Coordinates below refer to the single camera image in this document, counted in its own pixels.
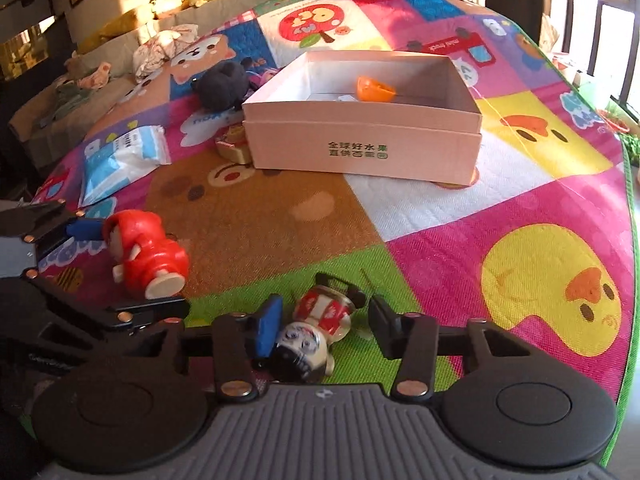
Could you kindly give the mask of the beige sofa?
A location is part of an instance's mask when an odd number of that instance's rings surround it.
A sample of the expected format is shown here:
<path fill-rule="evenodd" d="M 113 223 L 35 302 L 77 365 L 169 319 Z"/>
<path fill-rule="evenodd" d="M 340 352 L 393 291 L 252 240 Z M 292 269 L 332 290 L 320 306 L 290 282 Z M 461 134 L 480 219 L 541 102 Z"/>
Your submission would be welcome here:
<path fill-rule="evenodd" d="M 9 130 L 37 169 L 51 166 L 74 148 L 117 100 L 134 88 L 134 75 L 138 69 L 134 56 L 142 46 L 172 30 L 191 25 L 198 28 L 198 36 L 204 36 L 265 1 L 207 0 L 200 6 L 184 6 L 166 13 L 159 20 L 151 18 L 138 28 L 129 26 L 124 34 L 108 36 L 86 53 L 80 49 L 65 53 L 58 63 L 56 76 L 47 75 L 27 85 L 25 94 L 29 99 L 9 120 Z M 58 87 L 63 82 L 78 81 L 92 74 L 103 62 L 111 65 L 106 86 L 94 90 L 84 102 L 56 118 Z"/>

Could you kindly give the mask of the blue white cotton pad pack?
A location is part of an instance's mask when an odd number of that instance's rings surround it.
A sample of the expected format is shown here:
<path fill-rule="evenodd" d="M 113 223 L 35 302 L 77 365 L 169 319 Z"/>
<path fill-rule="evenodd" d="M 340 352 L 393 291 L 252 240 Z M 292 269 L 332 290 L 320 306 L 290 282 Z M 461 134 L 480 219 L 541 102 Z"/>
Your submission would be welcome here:
<path fill-rule="evenodd" d="M 87 207 L 99 203 L 159 166 L 170 164 L 162 126 L 130 130 L 86 158 L 78 205 Z"/>

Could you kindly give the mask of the red hooded doll figure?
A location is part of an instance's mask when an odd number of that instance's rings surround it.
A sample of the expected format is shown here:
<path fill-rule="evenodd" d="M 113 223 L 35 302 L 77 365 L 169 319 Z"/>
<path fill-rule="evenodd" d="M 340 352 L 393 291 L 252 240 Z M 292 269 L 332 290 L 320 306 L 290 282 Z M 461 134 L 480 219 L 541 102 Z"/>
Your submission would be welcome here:
<path fill-rule="evenodd" d="M 177 296 L 186 286 L 190 260 L 151 211 L 126 209 L 109 216 L 102 234 L 115 260 L 112 274 L 137 299 Z"/>

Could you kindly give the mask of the opera mask doll figure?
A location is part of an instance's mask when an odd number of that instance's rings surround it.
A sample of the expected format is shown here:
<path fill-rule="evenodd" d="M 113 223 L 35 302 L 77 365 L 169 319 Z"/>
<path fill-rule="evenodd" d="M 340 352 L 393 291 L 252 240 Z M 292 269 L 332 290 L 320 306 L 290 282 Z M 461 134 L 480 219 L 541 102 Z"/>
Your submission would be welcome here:
<path fill-rule="evenodd" d="M 291 321 L 283 326 L 269 358 L 278 382 L 313 384 L 331 376 L 331 347 L 352 329 L 352 315 L 367 303 L 356 284 L 318 272 L 314 286 L 296 302 Z"/>

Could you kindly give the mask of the crumpled white cloth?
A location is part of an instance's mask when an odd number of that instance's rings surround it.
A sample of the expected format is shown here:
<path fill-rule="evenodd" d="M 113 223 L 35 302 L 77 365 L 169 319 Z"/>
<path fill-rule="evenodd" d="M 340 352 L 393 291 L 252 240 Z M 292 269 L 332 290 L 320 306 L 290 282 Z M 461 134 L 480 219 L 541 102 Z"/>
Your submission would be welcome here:
<path fill-rule="evenodd" d="M 138 47 L 132 55 L 132 71 L 137 82 L 149 77 L 165 62 L 198 40 L 197 24 L 181 24 L 161 30 Z"/>

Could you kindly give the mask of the pink cardboard box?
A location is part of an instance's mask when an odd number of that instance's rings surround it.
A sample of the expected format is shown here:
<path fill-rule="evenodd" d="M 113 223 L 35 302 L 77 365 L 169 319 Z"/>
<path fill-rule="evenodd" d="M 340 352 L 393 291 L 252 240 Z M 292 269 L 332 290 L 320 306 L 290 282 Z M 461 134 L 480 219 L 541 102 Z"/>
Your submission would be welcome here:
<path fill-rule="evenodd" d="M 396 90 L 362 102 L 359 76 Z M 454 62 L 396 51 L 310 51 L 243 104 L 254 165 L 467 186 L 482 114 Z"/>

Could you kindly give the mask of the colourful cartoon play mat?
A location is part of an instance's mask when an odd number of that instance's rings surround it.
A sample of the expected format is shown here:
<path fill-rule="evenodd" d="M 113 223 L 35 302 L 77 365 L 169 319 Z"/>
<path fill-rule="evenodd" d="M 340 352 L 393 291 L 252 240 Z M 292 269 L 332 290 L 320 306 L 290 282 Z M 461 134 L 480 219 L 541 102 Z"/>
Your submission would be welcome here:
<path fill-rule="evenodd" d="M 517 24 L 464 0 L 214 1 L 191 20 L 200 40 L 92 114 L 40 200 L 77 205 L 90 155 L 160 126 L 170 164 L 87 212 L 163 219 L 190 255 L 191 324 L 270 294 L 295 300 L 324 271 L 445 325 L 488 318 L 626 405 L 638 344 L 628 158 Z M 193 78 L 231 60 L 266 82 L 330 49 L 448 56 L 482 112 L 471 183 L 257 169 L 219 154 L 243 117 L 203 110 Z"/>

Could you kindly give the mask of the yellow toy cluster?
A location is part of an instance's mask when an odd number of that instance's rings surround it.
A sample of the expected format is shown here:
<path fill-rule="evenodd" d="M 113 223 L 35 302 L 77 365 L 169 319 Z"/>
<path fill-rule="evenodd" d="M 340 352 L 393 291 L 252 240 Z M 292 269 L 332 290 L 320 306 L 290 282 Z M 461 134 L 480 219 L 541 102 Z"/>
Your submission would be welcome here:
<path fill-rule="evenodd" d="M 218 154 L 229 162 L 247 165 L 253 161 L 242 124 L 230 126 L 221 136 L 218 136 L 215 146 Z"/>

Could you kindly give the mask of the black plush toy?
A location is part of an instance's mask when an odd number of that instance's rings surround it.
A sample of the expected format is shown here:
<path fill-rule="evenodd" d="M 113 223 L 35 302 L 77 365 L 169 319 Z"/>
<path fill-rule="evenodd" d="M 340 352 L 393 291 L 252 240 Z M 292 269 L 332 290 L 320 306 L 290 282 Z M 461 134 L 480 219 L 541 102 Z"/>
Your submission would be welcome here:
<path fill-rule="evenodd" d="M 242 110 L 245 96 L 252 88 L 246 71 L 251 62 L 250 58 L 243 58 L 241 62 L 220 61 L 200 78 L 193 79 L 191 88 L 201 106 L 214 113 Z"/>

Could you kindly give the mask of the orange plastic toy piece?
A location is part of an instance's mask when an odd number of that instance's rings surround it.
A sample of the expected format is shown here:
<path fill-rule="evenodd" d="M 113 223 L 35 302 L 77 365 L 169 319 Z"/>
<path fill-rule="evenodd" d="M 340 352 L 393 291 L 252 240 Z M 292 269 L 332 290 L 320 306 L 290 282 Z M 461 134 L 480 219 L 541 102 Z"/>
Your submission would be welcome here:
<path fill-rule="evenodd" d="M 359 76 L 356 83 L 356 96 L 362 102 L 392 102 L 396 90 L 387 84 L 368 76 Z"/>

